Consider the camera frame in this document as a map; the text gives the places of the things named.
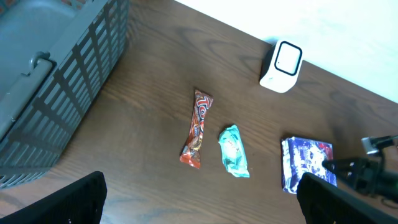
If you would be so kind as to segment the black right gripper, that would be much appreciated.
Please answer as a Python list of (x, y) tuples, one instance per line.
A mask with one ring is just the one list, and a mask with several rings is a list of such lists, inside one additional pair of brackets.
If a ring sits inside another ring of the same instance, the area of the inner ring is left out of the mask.
[(397, 202), (397, 174), (385, 170), (386, 160), (365, 158), (324, 160), (322, 166), (342, 182), (354, 182), (354, 189), (362, 195), (381, 196)]

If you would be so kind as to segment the purple red noodle packet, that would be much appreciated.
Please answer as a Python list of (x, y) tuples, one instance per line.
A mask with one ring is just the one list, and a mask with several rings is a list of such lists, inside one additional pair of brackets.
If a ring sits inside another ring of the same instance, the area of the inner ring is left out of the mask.
[(323, 161), (333, 159), (333, 145), (323, 141), (291, 137), (281, 140), (282, 190), (296, 194), (303, 174), (315, 176), (337, 186), (336, 175), (325, 169)]

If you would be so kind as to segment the teal snack wrapper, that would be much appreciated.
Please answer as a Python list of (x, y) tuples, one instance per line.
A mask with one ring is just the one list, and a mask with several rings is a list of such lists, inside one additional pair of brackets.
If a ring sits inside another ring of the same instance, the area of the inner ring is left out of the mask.
[(218, 143), (221, 148), (221, 160), (234, 177), (250, 178), (248, 162), (238, 127), (234, 124), (220, 135)]

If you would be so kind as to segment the red orange chocolate bar wrapper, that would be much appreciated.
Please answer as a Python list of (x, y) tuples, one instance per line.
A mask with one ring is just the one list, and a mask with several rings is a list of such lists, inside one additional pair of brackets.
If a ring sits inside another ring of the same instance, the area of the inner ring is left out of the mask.
[(190, 130), (180, 155), (180, 162), (196, 169), (201, 167), (201, 145), (203, 142), (205, 116), (212, 103), (213, 98), (210, 95), (200, 90), (195, 90)]

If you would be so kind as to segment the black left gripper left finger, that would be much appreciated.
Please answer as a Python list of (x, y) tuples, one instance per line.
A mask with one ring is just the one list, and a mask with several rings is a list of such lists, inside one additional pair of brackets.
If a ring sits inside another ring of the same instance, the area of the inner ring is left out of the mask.
[(45, 198), (1, 218), (1, 223), (99, 224), (107, 196), (104, 174), (95, 171)]

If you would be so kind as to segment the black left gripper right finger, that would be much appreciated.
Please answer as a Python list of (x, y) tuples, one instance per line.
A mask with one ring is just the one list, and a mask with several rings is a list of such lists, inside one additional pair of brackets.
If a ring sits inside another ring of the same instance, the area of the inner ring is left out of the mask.
[(397, 224), (397, 218), (309, 172), (298, 183), (297, 200), (307, 223)]

